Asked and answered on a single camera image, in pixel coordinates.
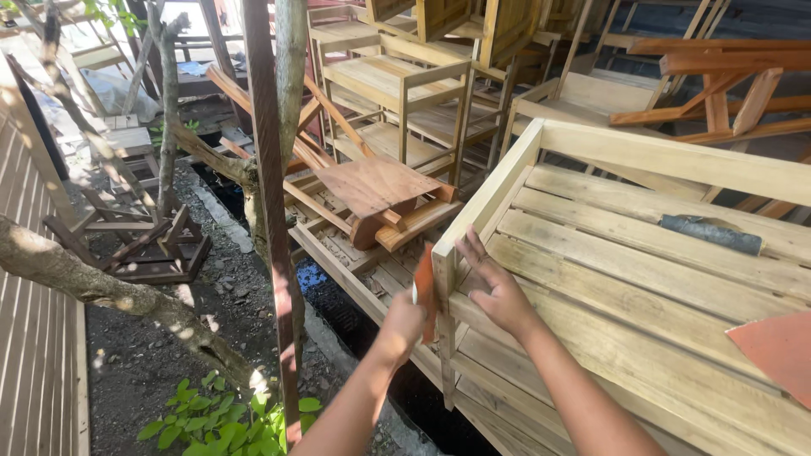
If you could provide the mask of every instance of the person's right hand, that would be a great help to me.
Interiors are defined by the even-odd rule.
[[[487,254],[473,225],[468,226],[464,240],[456,241],[456,248],[492,288],[490,294],[483,290],[473,290],[468,296],[484,310],[493,323],[510,333],[521,344],[527,334],[543,327],[540,316],[513,275]]]

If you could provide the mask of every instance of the green plant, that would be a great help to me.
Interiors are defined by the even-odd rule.
[[[192,119],[192,120],[186,122],[185,125],[186,125],[186,128],[188,128],[189,130],[192,130],[196,134],[197,133],[197,127],[200,126],[200,121]],[[164,130],[164,128],[165,127],[164,127],[164,123],[163,123],[162,120],[161,120],[161,125],[159,127],[150,127],[149,128],[149,130],[154,132],[154,133],[160,133],[160,135],[152,136],[152,138],[151,138],[152,146],[160,147],[161,144],[163,144],[163,130]]]
[[[177,393],[166,402],[166,406],[173,407],[173,410],[141,429],[138,440],[160,433],[157,447],[165,450],[179,439],[188,444],[183,456],[276,456],[287,453],[285,414],[281,404],[268,410],[268,397],[263,393],[254,394],[248,405],[237,402],[236,393],[226,391],[225,379],[216,371],[209,372],[202,380],[202,391],[188,389],[188,386],[187,378],[178,384]],[[302,432],[315,422],[312,412],[321,408],[316,398],[298,401]]]
[[[118,18],[118,22],[121,23],[130,37],[135,34],[135,30],[147,26],[147,21],[138,19],[137,16],[127,11],[124,7],[124,0],[107,0],[106,3],[98,2],[98,0],[82,0],[82,3],[84,3],[85,14],[92,15],[94,19],[100,20],[105,27],[110,28],[113,27],[115,21],[105,12],[105,10],[108,10],[113,17]]]

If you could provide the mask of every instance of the wooden post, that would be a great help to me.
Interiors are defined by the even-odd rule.
[[[281,395],[285,406],[287,449],[301,440],[298,421],[298,366],[293,330],[294,286],[290,248],[285,224],[285,201],[280,177],[284,175],[279,146],[279,117],[274,75],[275,58],[270,45],[267,0],[242,0],[248,87],[251,93],[256,165],[268,239],[268,264],[273,280],[273,301],[277,316],[277,341]]]
[[[231,65],[231,57],[228,55],[228,47],[225,46],[225,39],[222,37],[220,16],[217,14],[217,7],[214,5],[214,0],[198,1],[200,3],[200,10],[203,12],[203,18],[205,19],[205,26],[208,29],[208,35],[211,37],[211,46],[214,49],[214,55],[217,57],[217,65],[220,66],[220,69],[225,75],[239,84],[237,73],[234,71],[234,65]],[[234,114],[237,116],[239,127],[242,128],[245,134],[250,135],[253,132],[251,115],[234,103],[233,100],[231,101],[231,107],[234,108]]]

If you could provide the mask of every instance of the orange sandpaper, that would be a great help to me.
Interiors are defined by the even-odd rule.
[[[727,335],[757,368],[811,409],[811,312],[755,321]]]
[[[414,285],[417,287],[417,302],[428,312],[423,330],[423,344],[434,342],[436,322],[436,293],[434,292],[434,266],[431,263],[431,250],[434,244],[425,243],[425,252],[419,259],[417,271],[414,272]]]

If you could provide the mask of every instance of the wooden armrest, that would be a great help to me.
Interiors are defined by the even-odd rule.
[[[405,88],[417,87],[419,85],[453,78],[454,76],[466,75],[469,70],[470,62],[459,62],[443,67],[436,67],[414,75],[403,76],[403,85]]]

